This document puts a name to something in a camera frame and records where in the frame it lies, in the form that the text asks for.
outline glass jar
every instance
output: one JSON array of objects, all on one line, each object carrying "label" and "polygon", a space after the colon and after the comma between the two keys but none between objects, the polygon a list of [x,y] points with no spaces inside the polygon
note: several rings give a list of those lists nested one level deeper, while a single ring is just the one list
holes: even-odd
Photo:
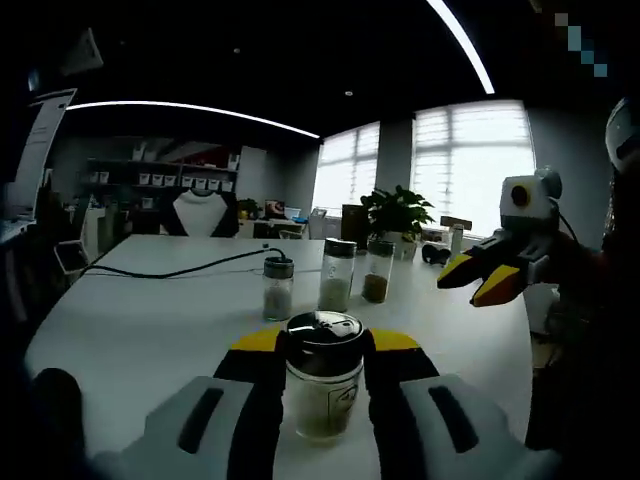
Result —
[{"label": "glass jar", "polygon": [[279,322],[291,317],[293,260],[268,257],[264,260],[264,308],[266,320]]},{"label": "glass jar", "polygon": [[328,238],[324,243],[319,310],[346,312],[351,296],[356,243]]},{"label": "glass jar", "polygon": [[300,436],[331,440],[347,429],[362,372],[363,331],[358,319],[337,312],[289,321],[284,403]]},{"label": "glass jar", "polygon": [[371,303],[382,303],[387,298],[395,244],[371,240],[367,246],[367,274],[362,296]]}]

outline window blind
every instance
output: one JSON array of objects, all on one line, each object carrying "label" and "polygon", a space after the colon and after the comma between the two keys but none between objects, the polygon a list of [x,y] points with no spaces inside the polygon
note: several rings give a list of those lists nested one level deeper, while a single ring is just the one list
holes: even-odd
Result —
[{"label": "window blind", "polygon": [[478,102],[416,114],[411,188],[434,205],[431,216],[471,220],[471,233],[500,227],[505,177],[530,175],[535,157],[522,103]]},{"label": "window blind", "polygon": [[325,139],[320,149],[313,206],[342,215],[343,204],[360,204],[376,181],[380,124],[372,123]]}]

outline led light strip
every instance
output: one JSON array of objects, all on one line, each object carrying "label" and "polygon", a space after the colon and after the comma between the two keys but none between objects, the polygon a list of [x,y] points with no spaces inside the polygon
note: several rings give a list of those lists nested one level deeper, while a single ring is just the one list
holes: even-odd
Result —
[{"label": "led light strip", "polygon": [[489,74],[487,70],[484,68],[482,64],[482,60],[480,60],[480,56],[478,52],[476,52],[475,47],[471,43],[471,40],[467,36],[467,32],[464,31],[458,19],[451,13],[449,7],[445,5],[442,0],[427,0],[431,8],[433,8],[442,21],[447,25],[453,36],[456,37],[456,40],[464,50],[464,53],[467,55],[467,58],[471,62],[471,66],[476,71],[476,75],[480,79],[480,83],[484,87],[484,91],[487,95],[491,95],[496,93],[493,89],[493,85],[491,84],[491,80],[489,79]]},{"label": "led light strip", "polygon": [[253,117],[251,115],[245,115],[244,113],[232,112],[230,110],[222,110],[220,108],[203,107],[201,105],[190,105],[188,103],[174,103],[174,102],[151,102],[146,100],[117,100],[110,102],[93,102],[93,103],[79,103],[77,105],[69,105],[67,110],[80,110],[81,108],[92,107],[109,107],[114,105],[148,105],[156,107],[176,107],[176,108],[188,108],[191,110],[200,110],[202,112],[221,113],[223,115],[231,115],[232,117],[245,118],[247,120],[253,120],[254,122],[266,123],[267,125],[273,125],[274,127],[284,128],[285,130],[291,130],[292,132],[307,135],[311,138],[320,138],[319,135],[314,133],[300,130],[299,128],[290,127],[278,122],[272,122],[260,117]]}]

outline ceiling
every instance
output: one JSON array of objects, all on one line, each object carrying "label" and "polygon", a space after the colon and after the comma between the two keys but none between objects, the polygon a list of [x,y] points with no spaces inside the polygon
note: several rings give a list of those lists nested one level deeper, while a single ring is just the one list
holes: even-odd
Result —
[{"label": "ceiling", "polygon": [[[109,16],[127,22],[93,27],[104,67],[65,78],[44,75],[47,90],[78,87],[75,103],[155,100],[204,105],[320,137],[420,109],[486,98],[469,60],[426,0],[220,3],[184,0],[179,7],[162,8],[143,2],[132,8],[128,2],[109,2]],[[619,78],[628,70],[617,78],[594,78],[592,67],[567,52],[562,30],[548,16],[534,13],[526,0],[446,3],[474,43],[495,96],[605,109],[623,90]],[[596,49],[607,53],[608,62],[624,65],[608,50],[619,45],[620,38],[594,25],[590,32],[603,39]],[[36,57],[45,65],[53,63],[78,32],[38,32],[31,40],[39,45]],[[621,70],[610,71],[615,77]],[[312,141],[246,120],[177,110],[77,110],[68,112],[64,128],[224,143],[251,138],[260,145]]]}]

